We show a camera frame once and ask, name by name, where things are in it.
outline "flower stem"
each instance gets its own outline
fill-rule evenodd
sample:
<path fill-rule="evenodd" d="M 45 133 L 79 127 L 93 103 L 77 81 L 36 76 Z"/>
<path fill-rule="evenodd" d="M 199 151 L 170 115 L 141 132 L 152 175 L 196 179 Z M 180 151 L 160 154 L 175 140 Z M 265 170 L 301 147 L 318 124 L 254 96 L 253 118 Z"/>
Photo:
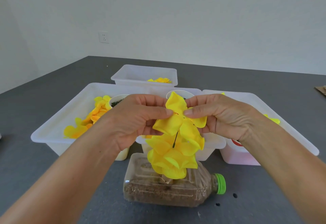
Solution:
<path fill-rule="evenodd" d="M 177 136 L 178 136 L 178 132 L 177 132 L 177 135 L 175 136 L 175 140 L 177 140 Z M 172 148 L 174 148 L 174 146 L 175 146 L 175 140 L 174 140 Z"/>

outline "plastic bottle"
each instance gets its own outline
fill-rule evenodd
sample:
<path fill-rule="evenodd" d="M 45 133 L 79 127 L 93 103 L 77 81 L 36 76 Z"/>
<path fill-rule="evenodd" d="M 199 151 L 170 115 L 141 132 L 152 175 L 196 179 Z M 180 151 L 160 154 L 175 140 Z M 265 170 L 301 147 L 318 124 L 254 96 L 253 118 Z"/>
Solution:
<path fill-rule="evenodd" d="M 172 180 L 157 174 L 143 153 L 132 154 L 124 177 L 124 198 L 128 201 L 169 206 L 196 207 L 211 193 L 224 194 L 225 179 L 210 174 L 198 161 L 198 169 L 187 169 L 184 179 Z"/>

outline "forearm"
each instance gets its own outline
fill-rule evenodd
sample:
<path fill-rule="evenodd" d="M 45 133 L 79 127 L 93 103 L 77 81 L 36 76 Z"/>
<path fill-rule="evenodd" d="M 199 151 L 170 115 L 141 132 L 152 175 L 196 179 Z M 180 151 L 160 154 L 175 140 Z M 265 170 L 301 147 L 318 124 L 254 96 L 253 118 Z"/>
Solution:
<path fill-rule="evenodd" d="M 112 136 L 94 140 L 95 129 L 77 139 L 0 223 L 76 222 L 120 151 Z"/>
<path fill-rule="evenodd" d="M 267 170 L 308 223 L 326 220 L 326 165 L 283 128 L 256 122 L 243 146 Z"/>

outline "white wall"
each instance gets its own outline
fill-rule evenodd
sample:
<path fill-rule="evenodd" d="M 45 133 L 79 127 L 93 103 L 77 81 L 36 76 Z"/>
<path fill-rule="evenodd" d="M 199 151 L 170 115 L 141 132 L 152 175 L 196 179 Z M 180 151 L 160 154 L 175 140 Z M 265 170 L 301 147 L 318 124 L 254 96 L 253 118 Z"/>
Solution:
<path fill-rule="evenodd" d="M 6 0 L 0 0 L 0 94 L 39 76 Z"/>
<path fill-rule="evenodd" d="M 8 2 L 41 74 L 87 55 L 326 74 L 325 0 Z"/>

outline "fingernail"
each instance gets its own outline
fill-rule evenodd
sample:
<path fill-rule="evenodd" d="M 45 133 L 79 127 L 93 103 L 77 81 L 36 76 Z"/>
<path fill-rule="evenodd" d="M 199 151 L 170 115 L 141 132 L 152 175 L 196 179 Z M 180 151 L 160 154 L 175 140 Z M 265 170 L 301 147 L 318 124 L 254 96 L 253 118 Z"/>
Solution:
<path fill-rule="evenodd" d="M 192 108 L 191 109 L 187 109 L 187 110 L 185 110 L 184 111 L 184 115 L 192 115 L 192 113 L 193 113 L 193 110 L 192 110 Z"/>
<path fill-rule="evenodd" d="M 171 109 L 166 109 L 166 114 L 171 116 L 173 114 L 173 111 Z"/>

